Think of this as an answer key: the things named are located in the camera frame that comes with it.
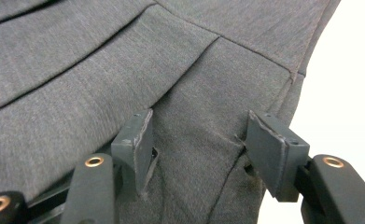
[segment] stitching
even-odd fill
[[[303,75],[303,74],[297,73],[297,75],[302,76],[303,78],[305,78],[305,75]],[[280,107],[279,107],[279,108],[278,108],[278,110],[277,110],[277,116],[278,116],[278,117],[280,116],[280,112],[281,112],[281,110],[283,109],[283,107],[284,107],[284,105],[285,105],[285,103],[286,103],[286,102],[285,102],[285,100],[289,97],[290,92],[292,91],[293,86],[294,86],[293,84],[289,86],[289,90],[288,90],[287,94],[285,95],[285,97],[284,97],[284,100],[283,100],[282,104],[280,105]]]
[[[196,24],[196,23],[195,23],[195,22],[193,22],[193,21],[189,21],[189,20],[187,20],[187,19],[185,19],[185,18],[182,18],[181,16],[176,15],[176,14],[175,14],[173,11],[171,11],[171,9],[169,9],[168,7],[165,7],[164,5],[162,5],[161,3],[159,3],[159,2],[158,2],[158,0],[154,0],[154,1],[155,1],[155,2],[159,5],[159,6],[163,7],[165,10],[167,10],[168,12],[170,12],[171,14],[173,14],[175,17],[179,18],[180,20],[186,21],[186,22],[188,22],[188,23],[190,23],[190,24],[192,24],[192,25],[195,25],[195,26],[197,26],[197,27],[200,27],[200,28],[202,28],[202,29],[204,29],[204,30],[206,30],[206,31],[208,31],[208,32],[211,32],[211,33],[213,33],[213,34],[216,34],[216,35],[218,35],[218,36],[220,36],[220,37],[222,37],[222,38],[224,38],[224,39],[226,39],[226,40],[228,40],[228,41],[232,42],[232,43],[233,43],[233,44],[235,44],[235,45],[240,46],[241,48],[244,48],[244,49],[247,49],[247,50],[249,50],[249,51],[251,51],[251,52],[253,52],[253,53],[256,53],[256,54],[258,54],[259,56],[263,57],[264,59],[266,59],[266,60],[268,60],[268,61],[270,61],[270,62],[272,62],[272,63],[275,63],[276,65],[278,65],[278,66],[280,66],[280,67],[282,67],[282,68],[284,68],[284,69],[288,70],[288,71],[292,74],[291,69],[287,68],[287,67],[286,67],[286,66],[284,66],[283,64],[281,64],[281,63],[278,63],[278,62],[274,61],[273,59],[271,59],[271,58],[269,58],[269,57],[267,57],[267,56],[263,55],[262,53],[260,53],[260,52],[258,52],[258,51],[255,51],[255,50],[250,49],[250,48],[248,48],[248,47],[246,47],[246,46],[243,46],[243,45],[241,45],[241,44],[239,44],[239,43],[235,42],[235,41],[234,41],[234,40],[232,40],[232,39],[229,39],[228,37],[226,37],[226,36],[224,36],[224,35],[222,35],[222,34],[219,34],[219,33],[215,32],[215,31],[213,31],[213,30],[211,30],[211,29],[205,28],[205,27],[203,27],[202,25]]]
[[[301,74],[303,75],[304,77],[306,76],[306,72],[305,73],[301,73],[301,66],[302,66],[302,62],[305,61],[305,58],[306,57],[309,57],[309,61],[310,61],[310,58],[311,58],[311,55],[313,55],[313,52],[310,54],[310,55],[306,55],[306,53],[308,53],[307,51],[309,50],[310,46],[313,44],[313,36],[314,34],[316,34],[316,32],[320,32],[322,33],[322,31],[318,31],[318,28],[319,28],[319,24],[323,21],[324,19],[324,14],[325,14],[325,11],[329,11],[328,7],[330,6],[330,2],[332,0],[329,0],[327,5],[324,7],[324,10],[322,10],[322,13],[321,13],[321,16],[318,17],[318,21],[316,21],[316,28],[314,29],[314,31],[311,33],[310,35],[310,40],[308,41],[307,43],[307,46],[305,47],[306,51],[304,52],[303,54],[303,57],[301,59],[301,61],[299,62],[299,66],[298,66],[298,74]]]
[[[194,60],[194,62],[185,70],[182,72],[182,75],[178,78],[178,80],[170,87],[170,89],[168,89],[163,95],[159,96],[159,100],[156,101],[152,106],[151,108],[154,108],[156,107],[156,104],[158,104],[162,99],[163,99],[163,96],[166,95],[168,92],[170,92],[174,86],[178,83],[178,81],[183,77],[185,76],[189,71],[190,69],[203,57],[203,55],[207,52],[207,50],[212,46],[214,45],[215,42],[217,42],[217,40],[220,39],[220,36],[217,36],[214,40],[212,40],[206,47],[205,49],[200,53],[200,55],[196,58],[196,60]]]
[[[225,177],[225,179],[224,179],[224,181],[223,181],[223,183],[222,183],[222,188],[220,189],[220,193],[219,193],[219,195],[217,196],[217,198],[216,198],[216,200],[215,200],[215,203],[214,203],[214,204],[213,204],[213,206],[211,207],[211,210],[210,210],[210,211],[209,211],[209,213],[208,213],[208,217],[207,217],[207,220],[206,220],[206,222],[205,222],[205,223],[207,223],[207,224],[209,224],[209,223],[210,223],[210,221],[211,221],[211,216],[212,216],[212,214],[214,213],[215,208],[216,208],[216,207],[217,207],[217,205],[218,205],[218,202],[219,202],[220,196],[222,195],[223,190],[225,189],[225,186],[226,186],[226,183],[228,182],[229,176],[230,176],[230,174],[232,173],[232,171],[234,170],[235,166],[237,165],[237,163],[238,163],[238,159],[239,159],[240,157],[242,157],[242,156],[244,155],[244,153],[245,153],[245,149],[244,149],[244,148],[242,148],[242,149],[241,149],[241,151],[239,152],[239,154],[238,154],[237,158],[235,159],[235,161],[234,161],[234,163],[233,163],[233,165],[232,165],[232,168],[231,168],[231,169],[229,170],[229,172],[226,174],[226,177]]]
[[[291,89],[291,86],[293,86],[293,83],[294,83],[294,80],[292,80],[291,82],[290,82],[290,79],[286,80],[286,82],[282,85],[278,94],[276,94],[276,96],[274,97],[272,104],[266,110],[268,113],[272,113],[272,114],[278,113],[279,108],[284,103],[286,96],[288,95],[288,93]]]
[[[306,77],[307,75],[305,73],[298,72],[298,75],[301,75],[303,77]]]

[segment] heather gray fabric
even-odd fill
[[[0,24],[0,106],[87,57],[150,4],[150,0],[62,1]]]
[[[32,199],[156,103],[216,37],[150,7],[89,59],[1,109],[0,190]]]
[[[0,23],[0,191],[33,199],[152,107],[159,156],[122,223],[257,221],[247,111],[290,123],[338,1],[160,2],[60,1]]]
[[[0,0],[0,21],[17,16],[34,7],[38,7],[47,0]]]
[[[177,16],[252,49],[296,75],[325,9],[338,0],[157,0]]]

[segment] fabric fold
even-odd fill
[[[219,197],[232,197],[222,192],[234,194],[224,191],[235,187],[228,183],[230,174],[247,185],[241,186],[244,213],[228,216],[225,223],[257,218],[261,196],[248,199],[258,197],[261,181],[232,170],[244,170],[236,161],[244,150],[240,139],[248,110],[266,111],[287,80],[288,70],[220,38],[153,106],[155,146],[169,195],[165,206],[172,208],[164,210],[162,223],[208,223]]]
[[[340,0],[156,1],[178,17],[251,49],[294,75],[306,50],[314,47],[309,47],[315,44],[310,42],[313,33],[320,35]]]
[[[0,21],[5,21],[21,15],[33,8],[40,7],[49,2],[56,2],[51,0],[20,0],[20,1],[0,1]]]
[[[0,24],[0,107],[79,63],[150,0],[71,0]]]
[[[216,35],[148,8],[90,58],[0,110],[0,190],[28,200],[155,104]]]

